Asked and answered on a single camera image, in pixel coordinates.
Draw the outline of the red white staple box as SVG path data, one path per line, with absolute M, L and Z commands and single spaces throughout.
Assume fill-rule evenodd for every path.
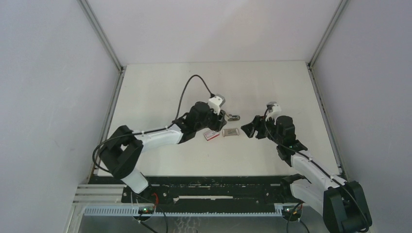
M 205 133 L 204 133 L 204 138 L 205 138 L 206 141 L 210 141 L 210 140 L 218 137 L 219 135 L 220 135 L 219 132 L 216 132 L 216 131 L 208 131 L 208 132 L 205 132 Z

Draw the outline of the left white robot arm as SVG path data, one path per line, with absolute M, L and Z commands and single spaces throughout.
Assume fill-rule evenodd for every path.
M 198 131 L 218 132 L 226 125 L 226 112 L 210 103 L 197 102 L 189 112 L 172 121 L 170 126 L 134 132 L 126 125 L 118 127 L 109 139 L 97 146 L 95 154 L 106 166 L 106 171 L 133 191 L 140 202 L 152 196 L 149 181 L 138 169 L 140 155 L 166 145 L 178 145 L 193 139 Z

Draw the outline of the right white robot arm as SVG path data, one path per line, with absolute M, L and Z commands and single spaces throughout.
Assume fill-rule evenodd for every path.
M 284 179 L 280 190 L 283 200 L 299 199 L 308 204 L 322 216 L 331 233 L 369 231 L 373 221 L 362 186 L 333 174 L 316 161 L 297 139 L 291 117 L 256 115 L 241 129 L 249 138 L 267 138 L 276 143 L 280 159 L 298 171 Z

